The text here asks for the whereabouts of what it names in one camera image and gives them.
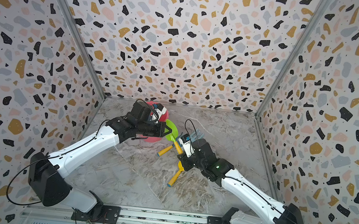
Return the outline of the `green trowel orange handle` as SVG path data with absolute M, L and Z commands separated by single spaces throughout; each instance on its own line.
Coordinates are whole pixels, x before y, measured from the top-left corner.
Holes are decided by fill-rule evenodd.
M 178 144 L 177 137 L 178 137 L 178 129 L 176 125 L 169 119 L 166 120 L 166 126 L 169 130 L 168 134 L 166 135 L 166 139 L 173 142 L 175 149 L 177 150 L 178 154 L 182 154 L 183 150 L 181 149 L 180 145 Z

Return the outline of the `light blue fork white handle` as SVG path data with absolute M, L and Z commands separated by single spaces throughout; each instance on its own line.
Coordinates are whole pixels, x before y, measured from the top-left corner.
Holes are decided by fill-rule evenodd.
M 190 134 L 190 140 L 191 141 L 196 141 L 198 139 L 202 139 L 203 137 L 204 137 L 204 133 L 202 133 L 198 128 L 196 129 L 195 132 Z

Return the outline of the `yellow shovel yellow handle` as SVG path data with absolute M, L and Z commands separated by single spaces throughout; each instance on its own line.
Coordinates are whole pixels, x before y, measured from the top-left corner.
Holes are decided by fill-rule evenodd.
M 177 172 L 174 174 L 174 176 L 169 180 L 167 186 L 168 187 L 172 187 L 174 185 L 174 183 L 176 182 L 176 180 L 179 178 L 179 176 L 181 175 L 181 173 L 183 173 L 185 171 L 181 161 L 178 162 L 178 170 Z

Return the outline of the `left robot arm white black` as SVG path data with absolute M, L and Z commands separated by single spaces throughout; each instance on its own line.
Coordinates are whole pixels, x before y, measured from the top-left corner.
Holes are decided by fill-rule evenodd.
M 92 191 L 84 192 L 66 182 L 80 165 L 126 140 L 162 138 L 171 134 L 166 123 L 167 109 L 162 104 L 137 100 L 124 116 L 105 120 L 98 130 L 59 151 L 31 158 L 28 183 L 44 206 L 63 204 L 97 219 L 102 215 L 102 200 Z

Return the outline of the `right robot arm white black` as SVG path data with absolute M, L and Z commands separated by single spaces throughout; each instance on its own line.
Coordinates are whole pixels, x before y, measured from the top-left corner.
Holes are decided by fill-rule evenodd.
M 232 208 L 223 217 L 222 224 L 304 224 L 300 209 L 273 199 L 250 183 L 226 159 L 217 157 L 205 139 L 180 139 L 183 150 L 178 159 L 185 171 L 199 169 L 209 181 L 237 196 L 257 217 L 244 215 Z

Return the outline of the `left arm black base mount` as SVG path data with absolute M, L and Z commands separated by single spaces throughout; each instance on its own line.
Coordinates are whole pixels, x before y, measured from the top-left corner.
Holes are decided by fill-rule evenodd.
M 90 220 L 95 223 L 116 224 L 122 208 L 119 206 L 105 205 L 93 191 L 90 190 L 89 192 L 96 199 L 97 204 L 87 213 L 75 210 L 71 219 L 82 222 Z

